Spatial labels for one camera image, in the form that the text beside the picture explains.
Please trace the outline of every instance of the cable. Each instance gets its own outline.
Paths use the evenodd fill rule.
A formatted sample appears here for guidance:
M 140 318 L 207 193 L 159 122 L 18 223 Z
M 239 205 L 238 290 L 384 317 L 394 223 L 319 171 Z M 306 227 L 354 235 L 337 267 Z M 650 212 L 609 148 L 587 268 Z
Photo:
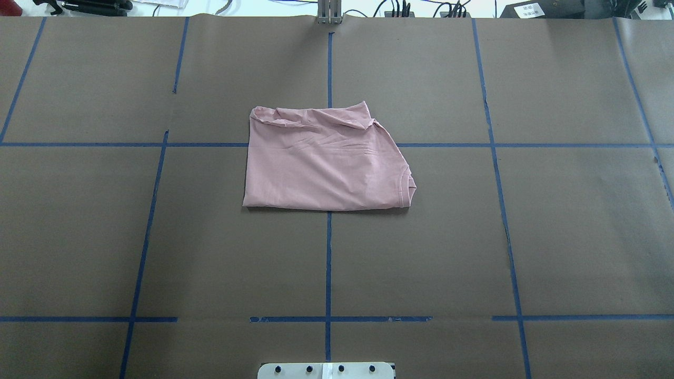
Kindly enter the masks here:
M 362 14 L 364 17 L 367 17 L 365 15 L 365 13 L 363 13 L 363 12 L 357 10 L 357 9 L 349 9 L 348 11 L 344 12 L 344 14 L 347 14 L 348 12 L 358 12 L 358 13 Z
M 377 9 L 375 9 L 375 14 L 373 14 L 372 17 L 376 17 L 376 16 L 377 16 L 377 12 L 378 12 L 379 9 L 381 8 L 381 6 L 384 5 L 384 3 L 385 3 L 386 1 L 388 1 L 388 0 L 381 0 L 381 3 L 379 3 L 379 5 L 377 6 Z
M 459 2 L 459 0 L 456 0 L 456 4 L 454 4 L 454 9 L 452 9 L 449 12 L 447 17 L 456 18 L 456 12 L 458 12 L 459 9 L 461 9 L 461 2 Z
M 233 0 L 227 0 L 227 4 L 225 4 L 224 7 L 218 9 L 218 11 L 215 12 L 215 15 L 217 16 L 218 14 L 220 14 L 220 13 L 226 11 L 227 8 L 229 8 L 229 6 L 232 5 L 232 1 L 233 1 Z
M 309 1 L 309 0 L 269 0 L 275 3 L 307 3 L 307 4 L 318 4 L 318 1 Z
M 440 5 L 437 6 L 437 8 L 435 8 L 435 13 L 433 13 L 433 17 L 435 17 L 437 15 L 440 8 L 445 4 L 450 6 L 450 13 L 452 12 L 452 4 L 451 3 L 441 3 Z

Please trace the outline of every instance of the black device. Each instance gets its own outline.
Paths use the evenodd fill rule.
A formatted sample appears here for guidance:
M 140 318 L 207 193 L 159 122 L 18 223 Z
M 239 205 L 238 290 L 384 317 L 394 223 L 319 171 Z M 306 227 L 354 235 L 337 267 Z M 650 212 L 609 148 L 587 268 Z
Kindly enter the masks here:
M 130 0 L 66 0 L 63 7 L 71 11 L 100 16 L 124 17 L 133 9 L 133 3 Z
M 584 18 L 582 0 L 535 0 L 506 5 L 500 18 Z
M 61 9 L 61 7 L 59 7 L 59 4 L 56 2 L 56 0 L 33 0 L 33 3 L 35 5 L 40 5 L 40 4 L 45 4 L 45 3 L 51 5 L 51 7 L 54 8 L 54 11 L 50 13 L 52 16 L 63 13 L 63 9 Z

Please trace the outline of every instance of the grid line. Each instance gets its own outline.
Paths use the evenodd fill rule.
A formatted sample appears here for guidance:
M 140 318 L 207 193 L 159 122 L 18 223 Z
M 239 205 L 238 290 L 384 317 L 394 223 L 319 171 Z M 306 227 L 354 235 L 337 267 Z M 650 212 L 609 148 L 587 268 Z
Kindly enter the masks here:
M 157 174 L 154 179 L 154 189 L 152 190 L 152 201 L 150 202 L 150 212 L 148 215 L 148 224 L 145 229 L 145 238 L 143 240 L 143 250 L 140 255 L 140 265 L 138 267 L 138 277 L 135 282 L 135 291 L 133 292 L 133 303 L 131 305 L 131 315 L 129 317 L 129 328 L 127 329 L 127 338 L 124 345 L 124 354 L 122 355 L 121 368 L 119 370 L 119 379 L 124 379 L 126 375 L 127 362 L 129 361 L 129 352 L 131 351 L 131 340 L 133 338 L 133 326 L 135 324 L 136 314 L 138 311 L 138 300 L 140 298 L 140 288 L 143 281 L 143 273 L 145 271 L 145 261 L 148 256 L 148 248 L 150 246 L 150 231 L 152 229 L 152 222 L 154 220 L 154 209 L 157 204 L 157 192 L 159 190 L 159 181 L 162 177 L 162 168 L 164 166 L 164 157 L 166 156 L 166 143 L 169 140 L 169 131 L 164 133 L 164 140 L 162 142 L 162 151 L 159 155 L 159 163 L 157 164 Z
M 21 78 L 19 79 L 19 84 L 16 86 L 16 91 L 14 92 L 14 97 L 11 100 L 9 110 L 7 112 L 7 117 L 5 117 L 5 123 L 3 124 L 2 131 L 0 131 L 0 142 L 5 139 L 5 134 L 7 133 L 7 128 L 9 127 L 9 122 L 11 121 L 11 115 L 14 113 L 14 108 L 16 107 L 16 102 L 19 100 L 19 94 L 21 93 L 21 88 L 24 86 L 24 81 L 26 81 L 26 75 L 28 75 L 28 69 L 30 69 L 30 64 L 33 62 L 33 57 L 35 56 L 35 50 L 38 48 L 38 43 L 40 42 L 40 37 L 42 36 L 42 31 L 44 30 L 44 23 L 47 22 L 47 18 L 43 17 L 40 22 L 40 28 L 38 28 L 38 33 L 35 36 L 35 41 L 33 41 L 33 47 L 30 49 L 30 54 L 28 54 L 28 59 L 26 60 L 26 65 L 24 70 L 21 73 Z
M 178 92 L 178 79 L 180 78 L 180 68 L 183 65 L 183 53 L 185 52 L 185 41 L 187 40 L 187 28 L 189 26 L 189 17 L 185 18 L 183 26 L 183 39 L 180 42 L 180 52 L 178 53 L 178 64 L 175 66 L 175 81 L 173 82 L 173 93 Z
M 0 322 L 130 322 L 130 317 L 0 316 Z M 178 317 L 137 317 L 135 322 L 178 322 Z
M 641 96 L 639 96 L 639 91 L 636 89 L 634 84 L 634 78 L 632 77 L 632 70 L 630 69 L 630 63 L 627 62 L 627 56 L 625 55 L 625 48 L 623 47 L 623 39 L 620 36 L 620 28 L 618 27 L 617 18 L 613 18 L 613 28 L 615 29 L 615 37 L 618 41 L 618 47 L 620 50 L 620 56 L 623 59 L 623 65 L 625 65 L 625 72 L 627 73 L 627 78 L 630 81 L 630 86 L 632 87 L 632 92 L 634 93 L 634 98 L 636 103 L 639 106 L 639 113 L 641 114 L 641 119 L 644 122 L 644 128 L 646 129 L 646 134 L 648 134 L 648 141 L 650 141 L 650 146 L 653 149 L 653 155 L 658 161 L 658 170 L 660 171 L 660 178 L 663 180 L 665 185 L 665 191 L 669 199 L 669 206 L 674 210 L 674 197 L 672 196 L 672 189 L 669 187 L 669 180 L 667 179 L 667 174 L 663 168 L 663 162 L 660 159 L 660 153 L 658 153 L 658 148 L 655 144 L 655 139 L 653 138 L 653 132 L 650 130 L 650 124 L 648 123 L 648 118 L 646 117 L 646 112 L 644 112 L 644 105 L 641 103 Z
M 501 186 L 501 173 L 499 171 L 499 160 L 496 155 L 496 143 L 494 140 L 494 132 L 491 125 L 491 112 L 489 111 L 489 104 L 487 102 L 487 85 L 485 83 L 485 72 L 482 66 L 482 55 L 480 53 L 480 40 L 477 34 L 477 23 L 475 19 L 472 22 L 472 35 L 475 42 L 475 55 L 477 58 L 477 68 L 480 75 L 480 85 L 482 88 L 482 99 L 485 106 L 485 118 L 487 120 L 489 143 L 491 148 L 491 160 L 494 166 L 494 177 L 496 180 L 496 189 L 499 196 L 499 205 L 501 208 L 501 220 L 503 228 L 505 229 L 505 238 L 508 243 L 508 259 L 510 261 L 510 282 L 512 285 L 512 293 L 515 301 L 515 311 L 517 312 L 517 325 L 520 332 L 520 345 L 522 349 L 522 358 L 524 361 L 524 374 L 526 379 L 531 379 L 531 368 L 529 365 L 529 351 L 526 346 L 526 332 L 524 330 L 524 320 L 522 319 L 522 305 L 520 303 L 520 291 L 517 284 L 517 271 L 515 269 L 515 258 L 512 253 L 512 244 L 510 241 L 510 228 L 508 227 L 508 214 L 506 213 L 506 202 L 503 199 L 503 187 Z
M 491 143 L 482 142 L 401 142 L 399 148 L 490 148 Z M 496 148 L 674 148 L 674 144 L 527 144 L 499 143 Z M 160 148 L 161 142 L 0 142 L 4 147 L 37 148 Z M 248 142 L 168 142 L 167 148 L 247 148 Z
M 251 317 L 250 322 L 326 322 L 323 316 Z M 431 316 L 330 316 L 330 322 L 428 322 Z
M 523 321 L 674 320 L 674 314 L 551 314 L 522 316 Z M 492 316 L 492 321 L 518 321 L 517 316 Z

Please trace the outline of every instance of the black cable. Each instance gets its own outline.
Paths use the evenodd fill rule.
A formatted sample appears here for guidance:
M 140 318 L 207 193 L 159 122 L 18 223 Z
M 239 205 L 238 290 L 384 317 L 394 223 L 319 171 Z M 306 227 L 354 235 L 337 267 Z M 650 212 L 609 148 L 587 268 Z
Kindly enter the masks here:
M 378 12 L 379 9 L 381 8 L 381 6 L 384 5 L 384 3 L 385 3 L 386 1 L 388 1 L 388 0 L 381 0 L 381 3 L 379 3 L 379 5 L 377 6 L 377 9 L 375 9 L 375 14 L 373 14 L 372 17 L 376 17 L 376 16 L 377 16 L 377 12 Z
M 437 12 L 440 10 L 440 8 L 443 5 L 449 5 L 450 6 L 450 13 L 452 12 L 452 4 L 451 3 L 442 3 L 442 4 L 438 5 L 437 8 L 435 8 L 435 13 L 433 13 L 433 17 L 435 17 L 437 15 Z
M 233 1 L 233 0 L 227 0 L 227 4 L 225 4 L 224 7 L 218 9 L 218 11 L 215 12 L 216 16 L 217 16 L 218 14 L 220 14 L 220 13 L 226 11 L 227 8 L 229 8 L 229 6 L 232 5 L 232 1 Z
M 363 16 L 367 17 L 365 15 L 365 13 L 363 13 L 363 12 L 357 10 L 357 9 L 349 9 L 348 11 L 344 12 L 344 14 L 347 14 L 348 12 L 358 12 L 358 13 L 362 14 Z

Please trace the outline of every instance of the pink t-shirt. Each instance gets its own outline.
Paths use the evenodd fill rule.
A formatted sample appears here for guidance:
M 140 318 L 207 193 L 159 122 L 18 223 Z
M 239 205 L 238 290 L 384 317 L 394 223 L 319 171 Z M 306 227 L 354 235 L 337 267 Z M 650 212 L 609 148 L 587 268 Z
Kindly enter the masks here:
M 410 206 L 410 167 L 365 102 L 349 108 L 256 107 L 244 206 L 363 210 Z

